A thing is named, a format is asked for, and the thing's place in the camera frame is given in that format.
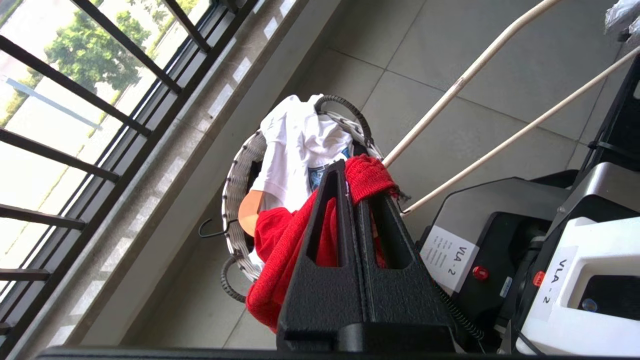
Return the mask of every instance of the red button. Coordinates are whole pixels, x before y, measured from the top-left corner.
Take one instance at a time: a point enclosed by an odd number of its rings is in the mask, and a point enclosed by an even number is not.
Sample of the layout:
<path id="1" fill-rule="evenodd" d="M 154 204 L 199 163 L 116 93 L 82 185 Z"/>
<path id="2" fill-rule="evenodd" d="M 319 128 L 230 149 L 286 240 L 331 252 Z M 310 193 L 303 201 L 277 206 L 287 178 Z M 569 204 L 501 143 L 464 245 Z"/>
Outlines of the red button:
<path id="1" fill-rule="evenodd" d="M 472 274 L 474 274 L 474 277 L 480 281 L 485 281 L 487 280 L 487 278 L 489 277 L 489 270 L 487 270 L 485 267 L 483 266 L 476 266 L 473 271 Z"/>
<path id="2" fill-rule="evenodd" d="M 544 271 L 539 271 L 536 273 L 536 275 L 533 277 L 533 285 L 540 287 L 540 285 L 542 285 L 542 280 L 545 279 L 545 272 Z"/>

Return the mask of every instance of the wicker basket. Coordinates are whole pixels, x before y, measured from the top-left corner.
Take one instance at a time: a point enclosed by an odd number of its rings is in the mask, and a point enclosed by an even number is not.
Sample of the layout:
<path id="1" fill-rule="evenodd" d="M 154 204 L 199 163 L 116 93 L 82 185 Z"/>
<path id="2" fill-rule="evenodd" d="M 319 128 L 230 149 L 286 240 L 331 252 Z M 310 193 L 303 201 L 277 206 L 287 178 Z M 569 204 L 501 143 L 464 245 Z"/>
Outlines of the wicker basket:
<path id="1" fill-rule="evenodd" d="M 353 122 L 337 113 L 321 111 L 321 107 L 326 102 L 337 102 L 344 105 L 358 120 Z M 353 139 L 364 145 L 369 156 L 382 159 L 380 150 L 375 146 L 371 137 L 371 130 L 364 116 L 347 100 L 335 96 L 324 95 L 315 104 L 316 113 L 325 114 L 336 121 L 343 130 L 351 134 Z M 227 175 L 227 181 L 222 191 L 222 221 L 225 229 L 224 235 L 227 238 L 227 246 L 231 253 L 231 258 L 223 267 L 221 280 L 225 291 L 238 301 L 244 301 L 244 296 L 236 293 L 227 281 L 226 272 L 232 263 L 237 263 L 240 270 L 251 281 L 256 281 L 260 276 L 260 269 L 257 268 L 248 258 L 249 248 L 245 241 L 244 231 L 237 221 L 237 213 L 240 203 L 246 195 L 246 187 L 249 181 L 250 169 L 253 161 L 261 161 L 267 148 L 266 140 L 258 130 L 244 142 L 240 151 L 236 154 L 231 169 Z"/>

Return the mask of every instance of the white pole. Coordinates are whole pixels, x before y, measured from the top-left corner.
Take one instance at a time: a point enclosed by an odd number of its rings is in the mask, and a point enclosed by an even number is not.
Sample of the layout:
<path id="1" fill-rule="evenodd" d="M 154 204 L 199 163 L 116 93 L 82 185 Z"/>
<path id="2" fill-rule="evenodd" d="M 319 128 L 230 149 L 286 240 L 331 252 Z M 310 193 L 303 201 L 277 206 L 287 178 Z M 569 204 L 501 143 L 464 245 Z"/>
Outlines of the white pole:
<path id="1" fill-rule="evenodd" d="M 453 100 L 454 97 L 465 87 L 465 85 L 477 74 L 480 69 L 482 69 L 493 55 L 495 55 L 498 50 L 513 36 L 518 32 L 523 26 L 530 23 L 533 19 L 539 16 L 541 13 L 545 12 L 551 6 L 558 3 L 560 0 L 543 0 L 540 4 L 534 6 L 531 10 L 524 13 L 521 17 L 517 18 L 516 21 L 512 22 L 509 27 L 507 27 L 501 34 L 498 36 L 489 47 L 484 50 L 484 52 L 474 61 L 473 64 L 465 71 L 458 80 L 447 90 L 446 93 L 436 102 L 435 105 L 420 119 L 418 124 L 416 124 L 411 131 L 400 141 L 396 147 L 391 150 L 389 155 L 382 161 L 382 163 L 389 167 L 394 160 L 397 159 L 400 154 L 415 140 L 418 135 L 424 130 L 427 125 L 436 117 L 438 114 Z"/>
<path id="2" fill-rule="evenodd" d="M 614 72 L 622 64 L 624 64 L 625 62 L 631 60 L 633 57 L 635 57 L 638 54 L 640 54 L 640 46 L 636 47 L 633 51 L 631 51 L 630 53 L 625 55 L 625 57 L 623 57 L 622 59 L 616 61 L 616 63 L 611 65 L 609 68 L 607 68 L 607 70 L 601 72 L 600 75 L 598 75 L 595 78 L 591 79 L 591 81 L 589 81 L 588 83 L 584 84 L 581 88 L 579 88 L 573 94 L 569 95 L 567 98 L 565 98 L 564 100 L 559 102 L 553 108 L 547 110 L 546 113 L 542 114 L 535 121 L 531 122 L 529 125 L 525 126 L 522 130 L 520 130 L 517 133 L 515 133 L 508 140 L 506 140 L 502 144 L 496 146 L 496 148 L 491 150 L 489 153 L 484 155 L 482 158 L 479 158 L 475 163 L 471 164 L 465 170 L 462 170 L 458 175 L 452 177 L 446 183 L 440 185 L 436 190 L 433 190 L 431 193 L 429 193 L 429 195 L 423 197 L 422 199 L 418 200 L 415 204 L 411 205 L 409 208 L 407 208 L 407 210 L 404 211 L 403 216 L 411 213 L 413 210 L 416 210 L 421 205 L 423 205 L 425 202 L 433 199 L 433 197 L 436 197 L 439 193 L 443 192 L 445 189 L 447 189 L 451 185 L 457 183 L 458 181 L 463 179 L 465 176 L 469 175 L 469 173 L 471 173 L 471 171 L 477 169 L 479 166 L 481 166 L 482 164 L 487 162 L 489 159 L 494 157 L 498 152 L 502 151 L 505 147 L 511 145 L 511 143 L 513 143 L 514 141 L 516 141 L 517 139 L 522 137 L 524 134 L 528 133 L 531 129 L 533 129 L 534 127 L 540 125 L 543 121 L 547 120 L 551 115 L 557 113 L 558 110 L 564 108 L 565 105 L 567 105 L 569 102 L 572 102 L 576 97 L 582 95 L 584 92 L 586 92 L 591 87 L 593 87 L 593 85 L 595 85 L 595 84 L 601 82 L 602 80 L 604 80 L 609 74 Z"/>

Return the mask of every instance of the gray floor tile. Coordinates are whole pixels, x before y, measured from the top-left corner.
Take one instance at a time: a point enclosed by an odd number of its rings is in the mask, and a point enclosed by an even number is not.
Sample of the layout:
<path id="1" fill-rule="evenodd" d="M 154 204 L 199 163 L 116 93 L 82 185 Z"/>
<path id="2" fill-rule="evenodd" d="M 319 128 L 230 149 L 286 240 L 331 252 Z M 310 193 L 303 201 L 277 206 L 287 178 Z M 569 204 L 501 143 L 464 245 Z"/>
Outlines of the gray floor tile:
<path id="1" fill-rule="evenodd" d="M 330 47 L 386 68 L 424 0 L 357 0 Z"/>
<path id="2" fill-rule="evenodd" d="M 613 63 L 616 35 L 603 35 L 613 0 L 566 0 L 503 47 L 461 92 L 483 106 L 527 122 Z M 413 23 L 388 69 L 447 90 L 482 51 L 537 0 L 431 0 Z M 577 140 L 601 85 L 542 127 Z"/>
<path id="3" fill-rule="evenodd" d="M 276 334 L 258 322 L 248 311 L 240 317 L 225 348 L 276 349 Z"/>
<path id="4" fill-rule="evenodd" d="M 622 51 L 618 57 L 621 58 L 624 54 L 626 54 L 626 52 Z M 625 79 L 625 76 L 631 67 L 631 63 L 632 61 L 629 61 L 622 65 L 605 80 L 602 91 L 598 96 L 598 100 L 596 100 L 593 111 L 591 112 L 591 116 L 589 116 L 589 121 L 584 127 L 582 136 L 580 136 L 581 143 L 588 144 L 595 139 L 598 134 L 598 130 L 600 130 L 600 126 L 602 125 L 602 121 L 607 116 L 607 112 L 613 103 L 613 99 L 615 99 L 616 94 L 622 85 L 622 81 Z"/>
<path id="5" fill-rule="evenodd" d="M 443 93 L 386 72 L 367 101 L 364 115 L 376 144 L 388 153 Z M 413 196 L 426 195 L 525 123 L 472 102 L 455 99 L 390 166 L 394 180 Z M 575 142 L 543 129 L 529 134 L 471 173 L 455 188 L 520 176 L 525 179 L 562 171 Z M 414 240 L 436 215 L 444 195 L 404 218 Z"/>
<path id="6" fill-rule="evenodd" d="M 577 169 L 580 170 L 582 166 L 582 162 L 584 162 L 584 158 L 587 157 L 587 153 L 589 152 L 589 148 L 582 145 L 581 143 L 575 147 L 575 151 L 573 152 L 573 156 L 571 160 L 569 160 L 569 164 L 567 164 L 567 170 Z"/>
<path id="7" fill-rule="evenodd" d="M 224 239 L 202 240 L 149 324 L 143 343 L 157 347 L 221 348 L 244 311 L 220 286 L 220 269 L 228 258 Z M 250 282 L 233 266 L 229 281 L 239 293 Z"/>
<path id="8" fill-rule="evenodd" d="M 325 49 L 296 93 L 303 101 L 318 93 L 338 95 L 362 109 L 382 72 L 379 67 Z M 348 114 L 345 108 L 337 104 L 327 104 L 325 109 Z"/>

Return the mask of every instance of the red cloth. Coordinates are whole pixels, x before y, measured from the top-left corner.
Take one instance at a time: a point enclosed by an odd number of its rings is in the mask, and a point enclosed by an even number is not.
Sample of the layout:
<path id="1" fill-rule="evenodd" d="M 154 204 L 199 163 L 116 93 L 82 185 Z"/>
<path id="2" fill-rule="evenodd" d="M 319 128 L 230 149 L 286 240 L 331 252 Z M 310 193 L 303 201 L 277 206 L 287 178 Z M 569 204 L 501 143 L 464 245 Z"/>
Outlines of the red cloth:
<path id="1" fill-rule="evenodd" d="M 380 160 L 365 155 L 347 160 L 345 176 L 354 204 L 380 192 L 397 191 L 397 185 Z M 284 208 L 275 208 L 262 211 L 258 216 L 255 247 L 266 264 L 258 281 L 249 289 L 246 307 L 259 322 L 274 331 L 316 195 L 314 191 L 299 211 L 290 213 Z M 326 207 L 316 258 L 319 266 L 337 266 L 336 245 L 335 199 L 331 199 Z"/>

